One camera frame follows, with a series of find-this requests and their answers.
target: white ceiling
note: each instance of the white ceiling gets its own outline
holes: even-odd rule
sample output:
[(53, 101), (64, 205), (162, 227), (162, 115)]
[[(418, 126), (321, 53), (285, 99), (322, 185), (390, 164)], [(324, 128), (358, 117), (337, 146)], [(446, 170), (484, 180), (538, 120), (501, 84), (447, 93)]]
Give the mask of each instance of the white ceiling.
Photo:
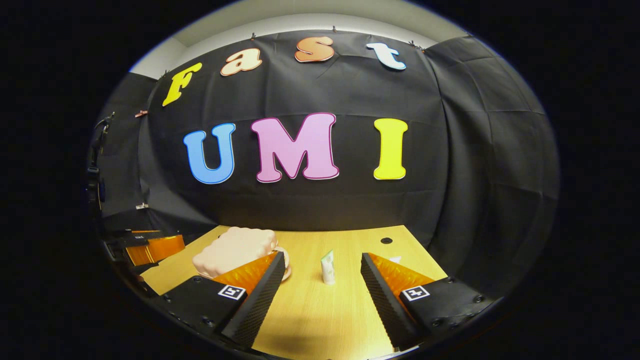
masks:
[(202, 17), (173, 38), (190, 47), (249, 22), (299, 13), (364, 17), (407, 29), (436, 42), (466, 35), (457, 25), (403, 0), (242, 0)]

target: letter m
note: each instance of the letter m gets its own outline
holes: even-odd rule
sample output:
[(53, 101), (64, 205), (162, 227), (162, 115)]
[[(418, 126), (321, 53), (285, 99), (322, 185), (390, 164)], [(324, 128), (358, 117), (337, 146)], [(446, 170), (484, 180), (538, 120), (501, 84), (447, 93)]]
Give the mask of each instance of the letter m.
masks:
[(276, 170), (276, 158), (289, 178), (295, 179), (305, 154), (307, 167), (302, 171), (304, 177), (322, 180), (338, 176), (339, 170), (333, 164), (331, 150), (331, 127), (334, 123), (334, 114), (309, 114), (293, 140), (278, 119), (255, 121), (251, 130), (258, 134), (260, 147), (258, 181), (274, 183), (282, 178), (282, 173)]

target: blue letter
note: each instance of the blue letter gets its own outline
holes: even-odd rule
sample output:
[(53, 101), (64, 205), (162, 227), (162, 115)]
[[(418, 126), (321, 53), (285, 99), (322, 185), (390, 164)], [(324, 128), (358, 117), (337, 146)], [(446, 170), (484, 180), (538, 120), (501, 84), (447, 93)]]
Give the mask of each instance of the blue letter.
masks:
[(391, 69), (396, 70), (404, 70), (406, 69), (406, 65), (401, 63), (400, 61), (396, 61), (394, 55), (398, 55), (397, 50), (390, 49), (386, 44), (382, 44), (381, 42), (376, 42), (374, 44), (367, 44), (369, 49), (373, 49), (376, 52), (376, 56), (381, 63), (390, 67)]
[(205, 184), (220, 184), (226, 181), (234, 172), (234, 149), (231, 145), (231, 133), (236, 130), (235, 124), (220, 124), (211, 129), (211, 134), (218, 138), (220, 149), (220, 166), (211, 170), (204, 161), (202, 140), (207, 137), (204, 131), (194, 131), (184, 137), (184, 145), (187, 145), (189, 167), (191, 173), (198, 181)]

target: wooden table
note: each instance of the wooden table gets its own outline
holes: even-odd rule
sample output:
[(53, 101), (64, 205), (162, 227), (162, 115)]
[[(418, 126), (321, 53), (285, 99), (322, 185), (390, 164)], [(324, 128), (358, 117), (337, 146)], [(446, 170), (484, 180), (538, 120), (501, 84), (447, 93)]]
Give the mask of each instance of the wooden table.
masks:
[[(142, 277), (162, 295), (198, 275), (191, 258), (227, 229), (214, 228)], [(280, 285), (253, 344), (255, 350), (276, 356), (365, 360), (394, 351), (360, 275), (363, 252), (387, 259), (402, 256), (401, 265), (434, 280), (447, 276), (401, 225), (354, 231), (276, 231), (276, 238), (289, 253), (292, 273)], [(383, 244), (382, 238), (393, 242)], [(336, 283), (325, 285), (320, 258), (332, 249)]]

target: black fabric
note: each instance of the black fabric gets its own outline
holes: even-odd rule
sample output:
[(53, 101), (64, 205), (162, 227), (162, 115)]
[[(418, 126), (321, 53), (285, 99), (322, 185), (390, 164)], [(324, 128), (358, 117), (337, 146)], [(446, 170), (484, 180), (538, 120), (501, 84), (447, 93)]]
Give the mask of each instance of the black fabric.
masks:
[(148, 215), (137, 211), (144, 201), (140, 189), (138, 133), (140, 118), (156, 80), (128, 73), (107, 100), (99, 119), (115, 115), (104, 137), (97, 165), (104, 180), (102, 217), (107, 230), (151, 229)]
[[(296, 44), (312, 36), (332, 38), (335, 55), (322, 63), (298, 63)], [(386, 68), (366, 48), (371, 42), (398, 50), (406, 70)], [(260, 49), (259, 67), (220, 75), (231, 54), (251, 47)], [(173, 75), (198, 62), (202, 68), (180, 90), (181, 97), (163, 107)], [(137, 91), (147, 100), (152, 88), (149, 81), (116, 92)], [(112, 123), (119, 135), (110, 133), (109, 141), (117, 138), (122, 146), (117, 152), (106, 148), (100, 159), (103, 173), (119, 173), (106, 179), (104, 216), (111, 227), (188, 234), (218, 224), (288, 231), (402, 224), (449, 275), (495, 298), (523, 276), (550, 231), (559, 164), (548, 118), (517, 72), (473, 37), (423, 53), (361, 33), (266, 35), (188, 61), (161, 78), (149, 98), (147, 116), (135, 119), (140, 109), (131, 109), (135, 126)], [(337, 117), (332, 149), (340, 175), (305, 179), (300, 174), (305, 158), (296, 179), (284, 175), (276, 183), (258, 182), (259, 148), (251, 123), (276, 117), (295, 136), (315, 112)], [(408, 124), (404, 179), (373, 177), (380, 156), (373, 122), (380, 118)], [(205, 131), (207, 166), (216, 168), (220, 157), (211, 129), (227, 122), (236, 125), (234, 173), (223, 183), (203, 184), (191, 174), (183, 138)], [(276, 167), (282, 172), (279, 163)], [(149, 208), (136, 211), (142, 202)]]
[(492, 297), (511, 289), (551, 230), (559, 196), (553, 131), (525, 81), (472, 37), (426, 50), (450, 143), (447, 195), (428, 250)]
[[(324, 63), (298, 63), (293, 56), (297, 42), (320, 35), (333, 39), (334, 57)], [(370, 42), (399, 49), (398, 59), (407, 69), (386, 69), (366, 48)], [(220, 75), (229, 55), (250, 47), (260, 49), (262, 65)], [(193, 73), (180, 99), (162, 107), (173, 75), (198, 62), (202, 69)], [(322, 181), (298, 175), (277, 183), (258, 182), (259, 148), (251, 123), (277, 117), (295, 136), (314, 112), (337, 117), (332, 149), (340, 175)], [(380, 134), (373, 122), (387, 117), (409, 127), (403, 140), (407, 175), (398, 181), (373, 177), (380, 157)], [(413, 224), (425, 245), (433, 234), (446, 186), (446, 126), (433, 71), (425, 71), (424, 55), (408, 44), (331, 31), (292, 31), (231, 44), (167, 73), (142, 121), (141, 181), (149, 189), (145, 200), (158, 226), (171, 226), (161, 216), (173, 214), (198, 224), (290, 231)], [(200, 183), (191, 174), (182, 140), (192, 131), (205, 131), (207, 166), (216, 168), (218, 144), (210, 133), (226, 122), (236, 125), (234, 173), (221, 184)], [(306, 159), (300, 169), (305, 167)]]

